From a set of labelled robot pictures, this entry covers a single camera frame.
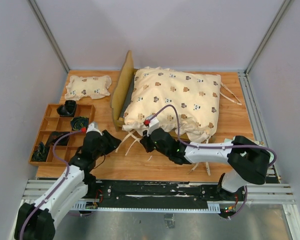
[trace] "wooden tray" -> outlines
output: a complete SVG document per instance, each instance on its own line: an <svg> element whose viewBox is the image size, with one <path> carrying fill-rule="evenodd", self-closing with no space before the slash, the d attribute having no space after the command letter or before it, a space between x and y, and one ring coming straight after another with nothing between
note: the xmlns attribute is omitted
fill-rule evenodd
<svg viewBox="0 0 300 240"><path fill-rule="evenodd" d="M29 163L34 166L49 166L49 167L63 167L64 163L56 159L52 152L52 146L49 149L46 161L32 161L32 155L34 151L38 149L39 143L43 142L46 144L50 134L53 131L57 132L73 132L70 121L73 117L60 117L57 113L57 108L61 104L49 104L45 110L44 117L40 126L40 130L34 142L31 155L29 157ZM95 118L95 107L93 105L77 104L75 117L87 117L89 118L89 123L94 121ZM71 135L67 146L57 146L55 148L56 154L69 162L72 156L75 155L78 147L82 146L85 133L77 133Z"/></svg>

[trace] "pillow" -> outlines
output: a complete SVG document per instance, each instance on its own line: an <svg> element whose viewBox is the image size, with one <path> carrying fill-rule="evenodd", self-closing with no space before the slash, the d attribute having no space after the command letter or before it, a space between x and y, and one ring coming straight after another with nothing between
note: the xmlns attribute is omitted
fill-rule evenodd
<svg viewBox="0 0 300 240"><path fill-rule="evenodd" d="M142 68L134 78L131 102L124 113L125 131L146 129L145 118L165 105L175 106L180 121L180 134L197 143L217 131L221 76L192 74L172 69ZM177 128L175 112L166 108L157 116L166 132Z"/></svg>
<svg viewBox="0 0 300 240"><path fill-rule="evenodd" d="M84 97L101 99L110 95L108 88L111 83L109 76L71 76L69 84L65 87L67 92L64 98L75 101Z"/></svg>

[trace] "bear print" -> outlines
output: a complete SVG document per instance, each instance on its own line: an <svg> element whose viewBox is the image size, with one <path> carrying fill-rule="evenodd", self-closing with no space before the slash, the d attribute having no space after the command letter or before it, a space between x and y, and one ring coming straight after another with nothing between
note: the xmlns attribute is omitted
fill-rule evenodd
<svg viewBox="0 0 300 240"><path fill-rule="evenodd" d="M138 119L139 120L142 120L142 119L144 119L145 118L145 115L143 115L142 113L139 113L138 114Z"/></svg>
<svg viewBox="0 0 300 240"><path fill-rule="evenodd" d="M194 104L193 110L198 110L198 109L200 109L200 106L197 104Z"/></svg>
<svg viewBox="0 0 300 240"><path fill-rule="evenodd" d="M168 115L168 116L166 116L166 119L171 122L174 119L174 117L171 115Z"/></svg>

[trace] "gray wall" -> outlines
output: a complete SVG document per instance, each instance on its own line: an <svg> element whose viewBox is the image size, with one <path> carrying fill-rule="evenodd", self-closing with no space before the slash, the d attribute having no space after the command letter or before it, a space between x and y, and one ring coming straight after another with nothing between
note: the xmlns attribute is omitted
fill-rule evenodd
<svg viewBox="0 0 300 240"><path fill-rule="evenodd" d="M72 69L244 69L283 0L37 0Z"/></svg>
<svg viewBox="0 0 300 240"><path fill-rule="evenodd" d="M292 4L250 77L282 181L291 184L300 212L300 0Z"/></svg>
<svg viewBox="0 0 300 240"><path fill-rule="evenodd" d="M42 116L66 73L25 0L0 0L0 240L7 239Z"/></svg>

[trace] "wooden tabletop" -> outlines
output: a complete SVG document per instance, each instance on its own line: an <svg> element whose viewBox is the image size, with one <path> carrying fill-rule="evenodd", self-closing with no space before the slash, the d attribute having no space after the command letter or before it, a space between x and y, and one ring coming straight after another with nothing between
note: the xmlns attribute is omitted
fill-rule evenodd
<svg viewBox="0 0 300 240"><path fill-rule="evenodd" d="M109 92L112 93L119 76L119 71L90 71L71 70L68 74L65 85L68 85L70 76L80 77L101 77L108 75L112 79ZM236 72L191 72L194 74L220 74L221 81L241 100L242 106L234 104L224 97L220 97L219 120L215 143L222 143L225 138L232 139L235 135L242 135L253 139L253 131L250 125L245 100L241 85ZM60 103L65 102L66 87L60 99ZM221 92L228 97L231 95L221 88ZM77 101L79 104L92 104L95 107L94 121L98 123L101 131L107 130L118 139L123 139L126 131L116 131L111 117L110 108L111 96L92 100L85 97ZM232 168L226 164L209 163L211 176L207 174L206 165L200 163L197 169L191 173L194 165L177 165L166 156L153 151L146 153L144 147L136 142L125 156L130 144L133 142L130 137L119 148L118 152L112 152L106 156L105 162L98 168L91 171L97 179L112 180L149 180L149 181L191 181L191 182L217 182L220 175L229 172ZM64 167L40 166L36 176L38 178L58 178L64 171Z"/></svg>

